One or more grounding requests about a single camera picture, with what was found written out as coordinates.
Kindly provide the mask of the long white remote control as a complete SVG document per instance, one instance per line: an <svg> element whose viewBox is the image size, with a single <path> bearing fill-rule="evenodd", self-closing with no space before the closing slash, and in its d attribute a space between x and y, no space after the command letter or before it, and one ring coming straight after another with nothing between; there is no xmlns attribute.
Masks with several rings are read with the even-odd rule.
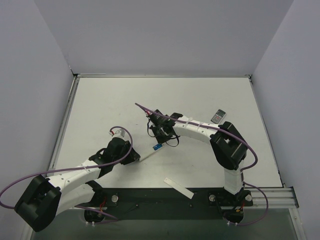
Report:
<svg viewBox="0 0 320 240"><path fill-rule="evenodd" d="M162 144L162 147L158 150L154 150L153 147L148 149L147 151L140 154L141 158L139 161L142 162L142 161L146 160L147 158L151 157L152 155L159 152L163 148L164 148L164 144Z"/></svg>

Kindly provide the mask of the blue battery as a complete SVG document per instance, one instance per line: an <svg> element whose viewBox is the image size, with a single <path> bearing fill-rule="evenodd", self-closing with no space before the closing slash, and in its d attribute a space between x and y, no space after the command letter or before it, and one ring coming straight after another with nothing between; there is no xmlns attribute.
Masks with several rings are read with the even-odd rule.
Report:
<svg viewBox="0 0 320 240"><path fill-rule="evenodd" d="M158 150L158 149L160 149L160 148L162 148L162 147L163 147L163 145L160 144L160 143L158 143L158 144L156 144L155 146L153 146L153 149L156 151L156 150Z"/></svg>

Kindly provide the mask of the white remote battery cover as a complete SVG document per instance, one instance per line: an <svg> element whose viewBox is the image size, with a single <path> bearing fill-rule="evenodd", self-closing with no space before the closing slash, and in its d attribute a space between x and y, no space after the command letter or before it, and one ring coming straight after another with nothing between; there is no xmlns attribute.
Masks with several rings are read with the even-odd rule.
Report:
<svg viewBox="0 0 320 240"><path fill-rule="evenodd" d="M192 199L194 196L194 193L192 191L190 191L189 189L181 186L180 184L176 183L175 181L173 181L172 179L166 177L163 181L165 184L167 184L168 186L170 186L171 188L173 188L174 190L178 191L179 193L181 193L182 195L184 195L185 197L187 197L188 199Z"/></svg>

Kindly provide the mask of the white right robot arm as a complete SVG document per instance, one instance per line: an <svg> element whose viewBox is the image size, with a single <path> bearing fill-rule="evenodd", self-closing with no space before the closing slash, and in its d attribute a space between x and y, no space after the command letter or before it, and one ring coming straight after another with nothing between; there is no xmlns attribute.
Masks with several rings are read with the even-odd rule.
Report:
<svg viewBox="0 0 320 240"><path fill-rule="evenodd" d="M210 145L215 159L224 168L223 188L233 195L237 195L244 188L241 168L248 148L243 144L245 140L232 123L205 123L176 112L163 117L159 110L154 113L148 112L146 116L147 130L152 131L158 144L189 137Z"/></svg>

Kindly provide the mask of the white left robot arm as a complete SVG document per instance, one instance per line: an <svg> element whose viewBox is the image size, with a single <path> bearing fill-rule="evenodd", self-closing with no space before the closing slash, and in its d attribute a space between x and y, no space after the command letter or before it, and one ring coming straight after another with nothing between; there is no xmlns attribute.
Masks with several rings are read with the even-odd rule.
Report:
<svg viewBox="0 0 320 240"><path fill-rule="evenodd" d="M76 170L32 179L14 206L14 211L35 231L44 230L59 213L82 203L96 206L103 194L89 182L110 173L115 164L127 165L140 159L128 140L113 137Z"/></svg>

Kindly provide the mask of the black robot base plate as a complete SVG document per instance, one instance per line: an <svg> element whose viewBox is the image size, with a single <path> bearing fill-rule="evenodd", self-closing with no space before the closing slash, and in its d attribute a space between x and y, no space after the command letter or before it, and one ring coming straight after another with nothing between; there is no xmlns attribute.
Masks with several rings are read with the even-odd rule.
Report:
<svg viewBox="0 0 320 240"><path fill-rule="evenodd" d="M61 190L39 194L40 223L49 225L60 213L79 206L89 223L111 220L215 220L240 223L244 207L253 206L249 190L233 195L223 188L192 188L187 197L174 188L104 188L90 181L62 195Z"/></svg>

